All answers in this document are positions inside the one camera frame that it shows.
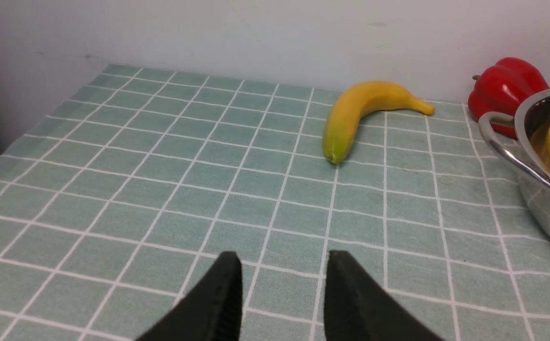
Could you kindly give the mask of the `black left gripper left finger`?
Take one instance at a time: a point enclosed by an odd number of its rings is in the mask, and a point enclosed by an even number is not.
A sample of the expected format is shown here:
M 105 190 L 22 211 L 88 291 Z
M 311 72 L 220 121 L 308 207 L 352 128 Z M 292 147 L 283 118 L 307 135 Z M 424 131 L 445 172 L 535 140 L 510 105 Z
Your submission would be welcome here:
M 139 341 L 238 341 L 242 330 L 242 262 L 224 251 L 175 307 Z

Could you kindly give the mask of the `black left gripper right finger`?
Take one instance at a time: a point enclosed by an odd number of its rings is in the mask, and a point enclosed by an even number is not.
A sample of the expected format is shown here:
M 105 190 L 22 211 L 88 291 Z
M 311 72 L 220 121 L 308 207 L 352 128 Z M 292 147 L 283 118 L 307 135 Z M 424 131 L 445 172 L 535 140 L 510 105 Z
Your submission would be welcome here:
M 324 331 L 327 341 L 441 341 L 366 272 L 353 255 L 327 260 Z

